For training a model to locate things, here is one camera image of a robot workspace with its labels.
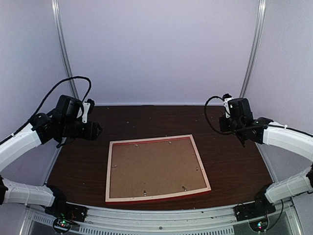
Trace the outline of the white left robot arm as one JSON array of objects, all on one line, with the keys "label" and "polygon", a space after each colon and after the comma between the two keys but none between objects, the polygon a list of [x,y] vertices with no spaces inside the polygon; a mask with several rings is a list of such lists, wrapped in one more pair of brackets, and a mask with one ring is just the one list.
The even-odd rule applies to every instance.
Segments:
[{"label": "white left robot arm", "polygon": [[[62,95],[48,113],[36,112],[20,130],[0,143],[1,171],[51,140],[57,142],[58,148],[64,145],[64,139],[96,140],[102,128],[89,120],[94,106],[92,99],[80,101]],[[48,207],[59,217],[70,213],[67,198],[57,187],[23,184],[5,177],[0,178],[0,202]]]}]

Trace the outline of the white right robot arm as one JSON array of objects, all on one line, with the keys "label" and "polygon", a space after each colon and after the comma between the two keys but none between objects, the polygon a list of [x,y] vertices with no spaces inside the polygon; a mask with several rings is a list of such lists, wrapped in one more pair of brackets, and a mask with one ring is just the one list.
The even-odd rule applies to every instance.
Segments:
[{"label": "white right robot arm", "polygon": [[219,124],[222,134],[235,135],[245,146],[257,144],[275,178],[264,186],[251,204],[251,212],[261,216],[280,200],[313,191],[313,136],[282,125],[270,118],[254,118],[246,98],[222,97],[225,113]]}]

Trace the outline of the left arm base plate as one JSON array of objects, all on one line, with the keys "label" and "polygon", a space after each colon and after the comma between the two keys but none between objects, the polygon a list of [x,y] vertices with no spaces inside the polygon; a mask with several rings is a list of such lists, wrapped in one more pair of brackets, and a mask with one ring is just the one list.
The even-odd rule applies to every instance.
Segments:
[{"label": "left arm base plate", "polygon": [[66,203],[63,209],[45,207],[45,213],[58,219],[65,219],[70,222],[84,222],[87,215],[87,207]]}]

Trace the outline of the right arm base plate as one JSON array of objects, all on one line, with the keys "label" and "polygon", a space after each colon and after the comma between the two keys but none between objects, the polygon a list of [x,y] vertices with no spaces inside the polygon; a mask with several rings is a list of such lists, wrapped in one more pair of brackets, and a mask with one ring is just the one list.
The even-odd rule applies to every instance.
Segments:
[{"label": "right arm base plate", "polygon": [[273,205],[257,206],[255,202],[238,204],[233,208],[237,221],[251,220],[276,212]]}]

